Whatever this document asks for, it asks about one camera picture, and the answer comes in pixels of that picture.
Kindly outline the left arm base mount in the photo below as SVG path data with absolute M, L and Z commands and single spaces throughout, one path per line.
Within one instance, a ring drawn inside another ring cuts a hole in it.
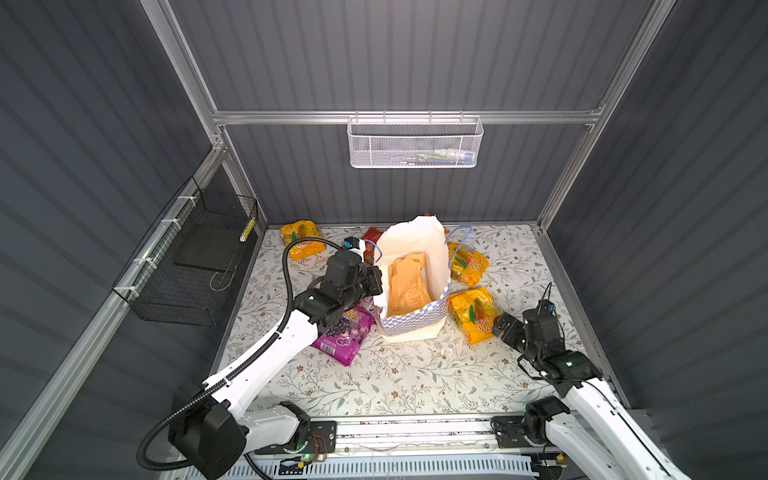
M 334 453 L 338 437 L 336 421 L 311 420 L 306 425 L 300 425 L 298 433 L 285 445 L 277 447 L 279 453 Z

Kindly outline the white checkered paper bag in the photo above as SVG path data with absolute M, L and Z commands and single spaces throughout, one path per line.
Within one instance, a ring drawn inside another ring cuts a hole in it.
M 445 326 L 453 260 L 448 237 L 437 217 L 422 215 L 389 227 L 376 242 L 383 292 L 373 303 L 386 342 L 435 339 Z

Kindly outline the yellow snack bag front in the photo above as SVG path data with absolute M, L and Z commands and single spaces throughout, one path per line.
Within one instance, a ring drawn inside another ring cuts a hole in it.
M 477 345 L 493 337 L 494 320 L 499 313 L 486 288 L 474 288 L 451 295 L 448 309 L 470 345 Z

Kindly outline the tan bread snack pack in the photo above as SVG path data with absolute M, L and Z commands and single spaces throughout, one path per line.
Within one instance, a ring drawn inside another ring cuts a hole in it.
M 426 254 L 409 253 L 389 266 L 388 312 L 401 316 L 431 302 L 425 280 Z

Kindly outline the purple grape snack bag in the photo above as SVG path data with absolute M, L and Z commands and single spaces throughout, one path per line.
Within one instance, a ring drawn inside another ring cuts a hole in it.
M 341 365 L 349 367 L 374 324 L 375 317 L 368 310 L 362 307 L 352 308 L 329 327 L 312 344 L 312 347 L 329 355 Z

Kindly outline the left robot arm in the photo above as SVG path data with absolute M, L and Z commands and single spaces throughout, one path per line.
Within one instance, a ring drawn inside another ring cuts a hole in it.
M 249 406 L 261 390 L 343 314 L 382 291 L 380 270 L 365 262 L 363 246 L 346 239 L 314 287 L 288 295 L 287 315 L 241 357 L 204 381 L 204 400 L 169 425 L 169 441 L 187 464 L 218 479 L 245 454 L 265 447 L 302 446 L 310 418 L 284 401 L 259 412 Z

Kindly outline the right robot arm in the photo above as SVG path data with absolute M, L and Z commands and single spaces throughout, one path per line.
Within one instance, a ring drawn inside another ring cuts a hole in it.
M 492 419 L 497 443 L 519 438 L 542 449 L 552 445 L 590 479 L 686 479 L 688 476 L 636 423 L 602 372 L 565 345 L 554 304 L 541 300 L 521 320 L 502 314 L 492 333 L 520 353 L 556 394 L 525 406 L 520 422 Z

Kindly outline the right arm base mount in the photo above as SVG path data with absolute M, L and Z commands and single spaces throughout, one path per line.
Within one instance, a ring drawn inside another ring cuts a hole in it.
M 499 448 L 531 447 L 523 415 L 497 415 L 490 420 L 490 426 Z

